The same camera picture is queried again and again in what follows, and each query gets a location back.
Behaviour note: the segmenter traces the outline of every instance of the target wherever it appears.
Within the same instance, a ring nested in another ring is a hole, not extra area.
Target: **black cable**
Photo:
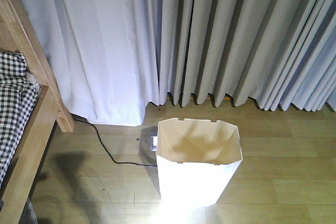
[[[97,136],[98,136],[98,139],[99,139],[99,142],[100,144],[103,146],[104,150],[106,151],[106,153],[110,156],[110,158],[112,159],[112,161],[116,164],[121,164],[121,165],[124,165],[124,164],[129,164],[129,165],[139,165],[139,166],[146,166],[146,167],[157,167],[157,165],[145,165],[145,164],[139,164],[139,163],[135,163],[135,162],[118,162],[116,161],[112,154],[108,151],[108,149],[106,148],[106,146],[104,145],[103,141],[101,140],[101,137],[100,137],[100,134],[98,132],[98,129],[97,127],[92,124],[92,123],[89,123],[88,121],[84,121],[84,120],[81,120],[81,119],[77,119],[77,118],[73,118],[75,121],[77,122],[81,122],[81,123],[86,123],[86,124],[89,124],[91,125],[95,130],[96,130],[96,133],[97,133]]]

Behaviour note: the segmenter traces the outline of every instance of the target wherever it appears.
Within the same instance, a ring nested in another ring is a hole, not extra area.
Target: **curtain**
[[[158,0],[22,0],[71,113],[140,125],[159,102]]]
[[[160,103],[334,107],[334,0],[163,0]]]
[[[336,108],[335,0],[22,0],[71,113],[140,125],[148,102]]]

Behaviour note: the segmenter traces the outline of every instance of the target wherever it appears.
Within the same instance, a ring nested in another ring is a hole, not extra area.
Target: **bedding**
[[[23,54],[0,53],[0,187],[37,102]]]

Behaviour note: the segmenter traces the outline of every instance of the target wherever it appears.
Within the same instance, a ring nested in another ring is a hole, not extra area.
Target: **wooden bed frame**
[[[29,71],[43,86],[11,162],[12,172],[2,184],[0,223],[11,224],[19,222],[55,120],[63,132],[72,132],[75,124],[21,0],[0,0],[0,50],[24,53]]]

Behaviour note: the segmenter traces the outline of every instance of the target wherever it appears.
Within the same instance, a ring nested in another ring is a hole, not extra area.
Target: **wooden floor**
[[[148,136],[158,121],[177,117],[238,125],[244,161],[218,203],[167,209],[156,168],[112,163],[94,129],[56,129],[32,196],[39,224],[56,223],[336,223],[336,113],[265,112],[252,100],[213,108],[149,104],[138,127],[99,125],[119,161],[155,162]]]

